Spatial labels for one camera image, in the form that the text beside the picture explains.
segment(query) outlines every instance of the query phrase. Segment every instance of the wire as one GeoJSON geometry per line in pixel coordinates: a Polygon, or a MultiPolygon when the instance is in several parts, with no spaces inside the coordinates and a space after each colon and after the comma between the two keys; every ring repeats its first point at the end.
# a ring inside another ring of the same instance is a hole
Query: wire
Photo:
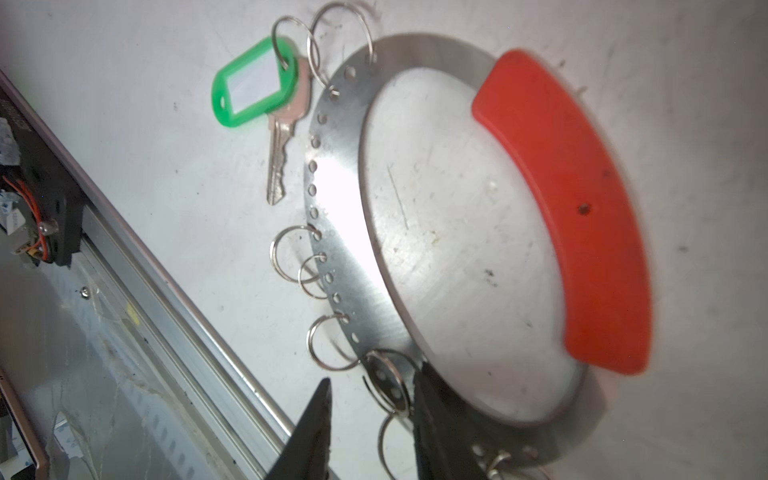
{"type": "MultiPolygon", "coordinates": [[[[2,179],[8,185],[10,185],[11,188],[15,190],[17,194],[19,194],[24,199],[24,202],[26,202],[27,207],[29,207],[29,210],[32,212],[32,216],[35,218],[35,225],[39,227],[42,219],[40,206],[38,205],[38,202],[35,200],[35,196],[32,195],[32,192],[29,190],[27,185],[21,180],[16,180],[18,182],[18,186],[17,186],[6,176],[3,176],[2,179]]],[[[48,242],[45,241],[45,238],[38,231],[38,241],[34,245],[26,249],[26,251],[32,250],[33,248],[37,248],[40,246],[42,246],[42,251],[43,251],[42,259],[44,262],[47,262],[48,261],[48,242]]]]}

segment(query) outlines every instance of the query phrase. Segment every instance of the tabletop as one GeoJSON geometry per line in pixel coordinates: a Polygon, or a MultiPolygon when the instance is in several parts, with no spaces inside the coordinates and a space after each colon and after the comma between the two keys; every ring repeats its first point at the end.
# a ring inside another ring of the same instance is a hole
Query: tabletop
{"type": "MultiPolygon", "coordinates": [[[[221,126],[210,87],[276,18],[308,22],[322,4],[0,2],[0,69],[293,421],[329,375],[304,341],[330,307],[282,281],[267,248],[306,222],[310,118],[287,145],[286,197],[271,207],[266,118],[221,126]]],[[[768,4],[361,8],[374,39],[423,31],[497,56],[534,52],[577,96],[624,178],[652,280],[650,366],[617,380],[597,431],[552,466],[557,478],[765,475],[768,4]]],[[[281,35],[304,45],[300,28],[283,25],[281,35]]],[[[316,35],[328,73],[365,41],[354,17],[336,10],[316,35]]],[[[533,419],[574,370],[560,346],[562,287],[533,196],[472,120],[473,96],[434,71],[397,77],[369,116],[364,181],[384,261],[435,364],[474,402],[533,419]]],[[[287,240],[281,260],[294,271],[309,239],[287,240]]],[[[329,348],[334,335],[319,336],[319,351],[343,362],[329,348]]],[[[376,456],[384,413],[362,370],[330,376],[331,466],[340,478],[385,478],[376,456]]],[[[388,433],[386,456],[397,478],[415,478],[405,429],[388,433]]]]}

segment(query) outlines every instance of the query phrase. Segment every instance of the key tag label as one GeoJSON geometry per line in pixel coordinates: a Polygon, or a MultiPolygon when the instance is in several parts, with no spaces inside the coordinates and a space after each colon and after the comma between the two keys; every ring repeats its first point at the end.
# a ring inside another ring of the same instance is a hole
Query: key tag label
{"type": "Polygon", "coordinates": [[[296,87],[296,56],[282,38],[277,48],[288,62],[286,70],[267,37],[216,73],[210,96],[220,124],[236,127],[288,102],[296,87]]]}

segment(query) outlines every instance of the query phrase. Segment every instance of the key head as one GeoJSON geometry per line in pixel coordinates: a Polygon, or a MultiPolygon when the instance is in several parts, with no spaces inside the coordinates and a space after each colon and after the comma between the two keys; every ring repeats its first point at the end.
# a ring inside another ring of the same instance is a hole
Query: key head
{"type": "Polygon", "coordinates": [[[294,124],[301,118],[304,118],[310,110],[310,95],[312,94],[312,80],[310,63],[306,58],[297,59],[299,62],[299,77],[296,80],[296,91],[293,97],[282,108],[273,111],[270,114],[270,120],[273,118],[281,124],[294,124]]]}

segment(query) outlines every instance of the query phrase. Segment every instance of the metal key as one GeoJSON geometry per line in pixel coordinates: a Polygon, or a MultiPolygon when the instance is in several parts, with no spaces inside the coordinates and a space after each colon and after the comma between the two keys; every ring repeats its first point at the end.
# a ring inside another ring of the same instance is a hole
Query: metal key
{"type": "Polygon", "coordinates": [[[283,186],[283,168],[286,163],[286,143],[293,136],[293,125],[306,116],[310,109],[310,63],[306,58],[298,58],[299,79],[296,93],[282,108],[269,114],[270,132],[270,175],[266,185],[266,201],[274,205],[285,196],[283,186]]]}

